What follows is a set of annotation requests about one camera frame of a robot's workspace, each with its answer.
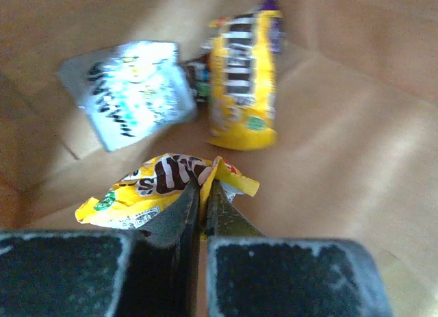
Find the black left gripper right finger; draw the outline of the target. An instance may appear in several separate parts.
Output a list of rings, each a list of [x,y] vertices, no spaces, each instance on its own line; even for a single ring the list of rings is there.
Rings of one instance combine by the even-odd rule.
[[[391,316],[369,251],[341,238],[271,238],[228,200],[207,205],[210,316]]]

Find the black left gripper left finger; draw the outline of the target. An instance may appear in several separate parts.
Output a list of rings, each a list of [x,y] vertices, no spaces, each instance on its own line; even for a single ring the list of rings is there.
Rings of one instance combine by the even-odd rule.
[[[2,316],[193,316],[200,188],[138,230],[1,232]]]

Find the yellow m&m's packet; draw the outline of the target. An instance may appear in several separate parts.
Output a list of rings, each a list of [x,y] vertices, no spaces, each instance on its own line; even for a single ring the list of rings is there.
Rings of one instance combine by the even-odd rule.
[[[268,25],[273,11],[227,18],[217,26],[209,59],[209,143],[238,151],[276,141],[276,65]]]
[[[218,180],[226,198],[237,194],[255,196],[259,182],[244,176],[218,156],[214,160],[165,153],[143,163],[116,182],[102,199],[89,198],[76,211],[78,223],[113,229],[138,229],[174,203],[191,180],[200,188],[201,214],[213,181]]]

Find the red brown paper bag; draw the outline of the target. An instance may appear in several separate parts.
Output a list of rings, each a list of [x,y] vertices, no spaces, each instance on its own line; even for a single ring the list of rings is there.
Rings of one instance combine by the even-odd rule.
[[[396,316],[437,315],[437,0],[279,0],[276,144],[208,143],[209,115],[108,153],[62,61],[177,42],[261,0],[1,0],[1,226],[77,229],[75,210],[162,153],[222,156],[260,189],[234,203],[268,236],[343,237],[373,254]]]

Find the light blue snack packet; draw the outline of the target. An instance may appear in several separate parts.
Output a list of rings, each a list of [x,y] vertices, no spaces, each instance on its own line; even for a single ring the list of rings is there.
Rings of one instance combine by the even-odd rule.
[[[62,62],[62,85],[115,151],[196,116],[175,42],[133,41]]]

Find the purple candy packet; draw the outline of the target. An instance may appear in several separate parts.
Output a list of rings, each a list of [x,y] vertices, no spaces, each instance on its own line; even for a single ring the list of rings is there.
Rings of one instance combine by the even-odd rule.
[[[263,0],[261,11],[273,11],[276,14],[270,17],[268,25],[268,38],[270,50],[274,54],[280,54],[285,32],[283,29],[283,15],[281,14],[277,0]]]

